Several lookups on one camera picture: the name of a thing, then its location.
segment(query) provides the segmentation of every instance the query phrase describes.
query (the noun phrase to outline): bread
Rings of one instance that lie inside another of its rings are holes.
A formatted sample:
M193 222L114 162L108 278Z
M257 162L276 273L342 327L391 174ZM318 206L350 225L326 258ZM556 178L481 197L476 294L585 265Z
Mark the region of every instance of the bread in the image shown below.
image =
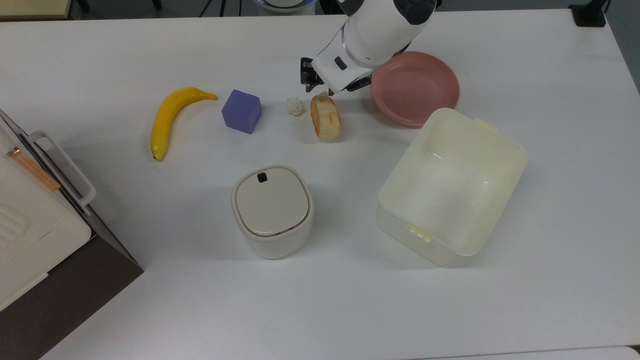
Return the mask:
M311 118L314 121L316 135L322 140L335 138L342 130L338 108L326 92L311 99Z

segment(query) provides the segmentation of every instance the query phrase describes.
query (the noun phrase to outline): pink plate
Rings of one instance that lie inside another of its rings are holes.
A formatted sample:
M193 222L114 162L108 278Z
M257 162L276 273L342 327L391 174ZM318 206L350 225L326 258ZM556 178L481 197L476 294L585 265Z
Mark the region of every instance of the pink plate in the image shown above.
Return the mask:
M439 108L455 108L460 84L442 60L407 51L391 58L373 73L371 96L390 119L407 126L422 126Z

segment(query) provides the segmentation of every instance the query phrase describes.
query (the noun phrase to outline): translucent storage box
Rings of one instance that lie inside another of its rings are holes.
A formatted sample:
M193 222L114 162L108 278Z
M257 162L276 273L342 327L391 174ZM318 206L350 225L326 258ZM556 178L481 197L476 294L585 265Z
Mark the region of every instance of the translucent storage box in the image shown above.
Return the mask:
M527 164L491 125L436 110L380 190L376 222L440 266L474 255Z

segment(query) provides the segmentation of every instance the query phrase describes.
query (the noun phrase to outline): yellow banana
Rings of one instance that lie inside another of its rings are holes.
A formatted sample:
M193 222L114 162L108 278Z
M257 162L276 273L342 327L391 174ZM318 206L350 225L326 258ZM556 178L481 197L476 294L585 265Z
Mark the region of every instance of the yellow banana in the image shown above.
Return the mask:
M151 153L154 159L162 161L169 144L169 132L175 116L183 107L200 100L218 100L214 94L198 88L181 88L169 95L158 108L156 121L151 130Z

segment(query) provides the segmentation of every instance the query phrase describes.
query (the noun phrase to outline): purple cube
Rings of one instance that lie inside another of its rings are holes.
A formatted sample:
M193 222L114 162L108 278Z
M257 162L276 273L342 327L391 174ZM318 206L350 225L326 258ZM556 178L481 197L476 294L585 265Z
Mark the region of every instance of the purple cube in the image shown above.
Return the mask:
M262 115L260 98L234 90L222 107L225 124L232 129L251 134Z

